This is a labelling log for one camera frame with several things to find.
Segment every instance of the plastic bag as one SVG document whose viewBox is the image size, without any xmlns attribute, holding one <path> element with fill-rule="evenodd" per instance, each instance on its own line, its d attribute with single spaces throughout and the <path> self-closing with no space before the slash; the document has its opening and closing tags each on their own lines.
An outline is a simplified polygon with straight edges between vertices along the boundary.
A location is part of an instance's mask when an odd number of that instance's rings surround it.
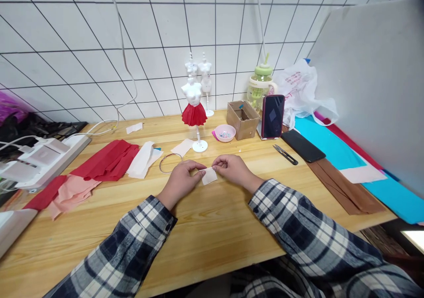
<svg viewBox="0 0 424 298">
<path fill-rule="evenodd" d="M 278 94 L 286 97 L 283 124 L 290 130 L 295 127 L 295 117 L 305 118 L 312 115 L 315 122 L 322 126 L 332 125 L 339 119 L 333 98 L 315 99 L 315 89 L 318 84 L 317 70 L 315 67 L 310 67 L 304 59 L 276 72 L 273 78 L 278 85 Z M 318 108 L 323 115 L 331 119 L 330 124 L 325 125 L 315 117 L 314 112 Z"/>
<path fill-rule="evenodd" d="M 0 92 L 0 126 L 3 125 L 5 119 L 11 114 L 15 113 L 18 123 L 24 120 L 28 112 L 21 107 L 13 98 Z"/>
</svg>

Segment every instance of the black smartphone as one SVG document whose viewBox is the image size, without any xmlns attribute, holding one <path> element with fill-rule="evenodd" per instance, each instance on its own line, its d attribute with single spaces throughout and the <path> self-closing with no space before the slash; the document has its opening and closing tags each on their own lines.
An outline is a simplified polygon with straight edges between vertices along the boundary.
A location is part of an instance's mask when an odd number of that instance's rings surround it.
<svg viewBox="0 0 424 298">
<path fill-rule="evenodd" d="M 278 138 L 283 132 L 284 96 L 270 95 L 264 98 L 262 108 L 263 139 Z"/>
<path fill-rule="evenodd" d="M 297 154 L 308 163 L 312 163 L 325 158 L 325 153 L 310 143 L 304 136 L 296 130 L 284 132 L 283 139 Z"/>
</svg>

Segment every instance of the cardboard box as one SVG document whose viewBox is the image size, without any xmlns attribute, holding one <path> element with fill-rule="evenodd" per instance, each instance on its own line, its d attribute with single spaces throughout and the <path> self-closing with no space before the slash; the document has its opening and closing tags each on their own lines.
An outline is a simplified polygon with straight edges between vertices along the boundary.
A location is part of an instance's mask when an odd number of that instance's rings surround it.
<svg viewBox="0 0 424 298">
<path fill-rule="evenodd" d="M 235 128 L 235 138 L 237 140 L 253 138 L 259 119 L 259 114 L 247 101 L 232 101 L 228 103 L 227 123 Z"/>
</svg>

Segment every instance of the red fabric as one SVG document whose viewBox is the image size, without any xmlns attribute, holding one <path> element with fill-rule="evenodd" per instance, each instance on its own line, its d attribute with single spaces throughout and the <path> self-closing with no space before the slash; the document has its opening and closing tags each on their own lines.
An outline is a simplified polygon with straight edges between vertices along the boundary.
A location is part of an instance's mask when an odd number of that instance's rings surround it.
<svg viewBox="0 0 424 298">
<path fill-rule="evenodd" d="M 70 174 L 84 180 L 118 181 L 128 170 L 138 152 L 138 145 L 115 140 L 98 151 Z"/>
<path fill-rule="evenodd" d="M 24 209 L 34 209 L 37 211 L 41 211 L 47 206 L 49 206 L 50 202 L 53 201 L 59 191 L 59 188 L 66 181 L 66 176 L 56 176 L 46 187 L 44 190 L 39 192 L 32 200 L 25 205 Z"/>
<path fill-rule="evenodd" d="M 182 120 L 189 126 L 202 126 L 207 118 L 201 103 L 195 107 L 188 104 L 182 113 Z"/>
<path fill-rule="evenodd" d="M 328 118 L 325 118 L 324 120 L 322 120 L 322 122 L 324 124 L 329 124 L 331 121 Z M 351 138 L 349 138 L 346 133 L 340 130 L 339 127 L 337 127 L 335 124 L 332 124 L 330 126 L 327 126 L 327 128 L 330 129 L 331 132 L 337 135 L 340 139 L 342 139 L 353 151 L 355 151 L 357 154 L 367 160 L 374 168 L 378 170 L 383 170 L 383 167 L 380 164 L 378 164 L 372 157 L 370 157 L 368 153 L 362 150 L 362 148 L 357 145 Z"/>
</svg>

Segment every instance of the white tile wall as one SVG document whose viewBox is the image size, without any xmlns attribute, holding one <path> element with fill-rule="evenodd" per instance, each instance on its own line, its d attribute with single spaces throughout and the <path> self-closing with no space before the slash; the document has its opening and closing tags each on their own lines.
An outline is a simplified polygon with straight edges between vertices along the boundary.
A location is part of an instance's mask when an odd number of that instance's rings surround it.
<svg viewBox="0 0 424 298">
<path fill-rule="evenodd" d="M 211 109 L 246 97 L 264 60 L 257 0 L 116 0 L 136 103 L 125 119 L 180 114 L 184 63 L 212 63 Z M 329 12 L 386 0 L 260 0 L 269 64 L 309 55 Z M 112 0 L 0 0 L 0 91 L 53 121 L 116 118 L 135 94 Z"/>
</svg>

